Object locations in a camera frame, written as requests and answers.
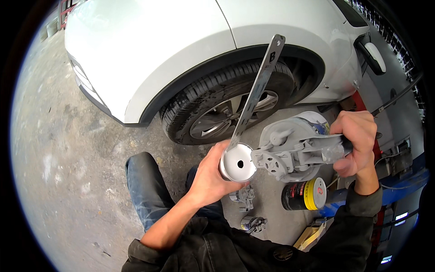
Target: black can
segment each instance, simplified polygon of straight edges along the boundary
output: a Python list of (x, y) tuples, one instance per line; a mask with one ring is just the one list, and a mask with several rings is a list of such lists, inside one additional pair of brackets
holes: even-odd
[(281, 203), (288, 211), (318, 210), (326, 202), (326, 185), (322, 178), (292, 182), (284, 187)]

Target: left hand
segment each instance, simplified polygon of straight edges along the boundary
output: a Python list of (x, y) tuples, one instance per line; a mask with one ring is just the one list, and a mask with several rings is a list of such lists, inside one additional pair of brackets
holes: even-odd
[(217, 143), (199, 164), (192, 186), (186, 194), (197, 208), (214, 203), (224, 195), (238, 191), (249, 184), (249, 182), (226, 181), (221, 177), (218, 170), (219, 160), (229, 144), (230, 140)]

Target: hand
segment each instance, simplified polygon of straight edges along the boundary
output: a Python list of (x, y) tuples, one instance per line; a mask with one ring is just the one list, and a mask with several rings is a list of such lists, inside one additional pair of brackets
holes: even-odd
[(349, 177), (374, 166), (373, 145), (378, 127), (368, 111), (341, 111), (331, 125), (330, 134), (342, 133), (353, 144), (353, 151), (345, 159), (334, 163), (341, 177)]
[(218, 170), (219, 160), (229, 144), (230, 140), (217, 143), (199, 164), (192, 186), (186, 194), (197, 208), (214, 203), (224, 195), (238, 191), (249, 184), (249, 182), (226, 181), (221, 177)]

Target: jeans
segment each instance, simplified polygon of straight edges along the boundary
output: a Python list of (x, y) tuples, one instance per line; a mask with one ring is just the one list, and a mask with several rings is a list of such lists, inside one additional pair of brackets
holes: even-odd
[[(187, 173), (186, 191), (192, 186), (197, 166)], [(157, 220), (162, 218), (174, 205), (169, 195), (159, 167), (148, 152), (131, 156), (125, 163), (127, 187), (137, 215), (147, 231)], [(228, 224), (224, 217), (221, 201), (200, 208), (195, 216), (207, 217)]]

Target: concrete floor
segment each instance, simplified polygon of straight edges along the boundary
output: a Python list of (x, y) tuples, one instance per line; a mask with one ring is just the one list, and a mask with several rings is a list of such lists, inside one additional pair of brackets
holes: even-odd
[[(172, 198), (184, 192), (184, 180), (211, 145), (171, 142), (157, 117), (147, 128), (125, 128), (85, 98), (64, 48), (61, 30), (30, 47), (13, 103), (11, 146), (17, 191), (29, 224), (44, 251), (60, 271), (119, 271), (127, 248), (143, 235), (132, 207), (124, 163), (141, 151), (160, 166)], [(315, 107), (280, 110), (246, 131), (242, 141), (258, 146), (264, 126)], [(329, 122), (332, 113), (325, 115)], [(331, 180), (331, 166), (318, 176)], [(286, 211), (280, 196), (284, 183), (258, 171), (251, 183), (254, 210), (238, 212), (238, 203), (222, 199), (230, 225), (240, 227), (246, 214), (268, 219), (262, 239), (292, 245), (308, 223), (310, 212)]]

